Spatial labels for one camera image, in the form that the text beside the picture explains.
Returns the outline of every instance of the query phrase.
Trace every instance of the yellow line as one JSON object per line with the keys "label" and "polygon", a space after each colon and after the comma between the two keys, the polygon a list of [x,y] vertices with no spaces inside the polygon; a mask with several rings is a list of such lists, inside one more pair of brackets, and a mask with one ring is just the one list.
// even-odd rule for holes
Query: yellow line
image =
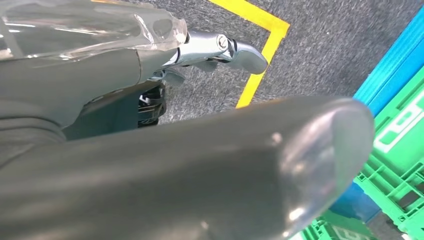
{"label": "yellow line", "polygon": [[[283,36],[280,32],[272,31],[269,34],[269,38],[263,46],[262,55],[268,61],[271,62],[274,54],[276,53]],[[246,86],[244,87],[243,92],[241,93],[240,99],[238,100],[236,108],[243,108],[249,105],[256,93],[256,90],[261,83],[262,78],[264,77],[265,72],[255,75],[251,74],[247,80]]]}
{"label": "yellow line", "polygon": [[102,4],[118,4],[118,5],[122,4],[116,0],[91,0],[91,2],[102,3]]}
{"label": "yellow line", "polygon": [[290,24],[246,0],[209,0],[240,17],[272,32],[280,30],[286,36]]}
{"label": "yellow line", "polygon": [[[212,3],[223,7],[224,9],[239,15],[240,17],[270,31],[269,38],[263,47],[262,54],[271,63],[280,42],[287,34],[290,24],[278,17],[260,9],[259,7],[247,2],[246,0],[209,0]],[[252,101],[259,84],[265,73],[250,75],[246,86],[241,93],[236,108],[246,107]]]}

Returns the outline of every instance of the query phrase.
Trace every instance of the plastic crate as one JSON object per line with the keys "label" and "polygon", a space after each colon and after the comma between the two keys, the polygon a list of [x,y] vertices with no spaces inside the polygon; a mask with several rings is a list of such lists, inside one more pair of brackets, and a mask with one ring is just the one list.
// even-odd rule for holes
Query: plastic crate
{"label": "plastic crate", "polygon": [[[374,116],[404,87],[424,65],[424,7],[408,24],[381,61],[355,93]],[[345,217],[370,221],[380,208],[358,186],[351,187],[331,207]]]}
{"label": "plastic crate", "polygon": [[367,226],[356,218],[326,211],[290,240],[377,240]]}
{"label": "plastic crate", "polygon": [[424,67],[375,118],[374,150],[355,178],[399,230],[424,240]]}

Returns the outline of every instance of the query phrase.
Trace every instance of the plastic film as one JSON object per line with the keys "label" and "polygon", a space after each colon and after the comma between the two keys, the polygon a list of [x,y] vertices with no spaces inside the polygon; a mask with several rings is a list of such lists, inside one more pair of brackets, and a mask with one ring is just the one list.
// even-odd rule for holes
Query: plastic film
{"label": "plastic film", "polygon": [[149,3],[109,0],[0,0],[0,61],[78,60],[117,49],[167,51],[187,25]]}

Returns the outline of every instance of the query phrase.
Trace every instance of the bolt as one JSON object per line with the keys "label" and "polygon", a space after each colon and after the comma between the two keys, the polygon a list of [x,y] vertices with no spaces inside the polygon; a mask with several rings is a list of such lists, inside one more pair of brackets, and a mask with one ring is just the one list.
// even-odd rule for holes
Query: bolt
{"label": "bolt", "polygon": [[228,39],[226,36],[222,34],[218,35],[216,42],[221,50],[226,50],[228,48]]}

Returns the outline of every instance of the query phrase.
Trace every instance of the gray tube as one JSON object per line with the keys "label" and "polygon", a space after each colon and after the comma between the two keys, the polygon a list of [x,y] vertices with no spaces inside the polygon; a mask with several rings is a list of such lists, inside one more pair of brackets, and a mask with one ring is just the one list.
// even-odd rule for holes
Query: gray tube
{"label": "gray tube", "polygon": [[0,170],[2,240],[287,239],[352,182],[368,109],[296,97],[41,146]]}
{"label": "gray tube", "polygon": [[83,106],[108,93],[134,86],[152,75],[175,53],[152,50],[140,56],[134,49],[109,51],[78,61],[32,58],[0,64],[0,119],[40,118],[60,127],[72,124]]}

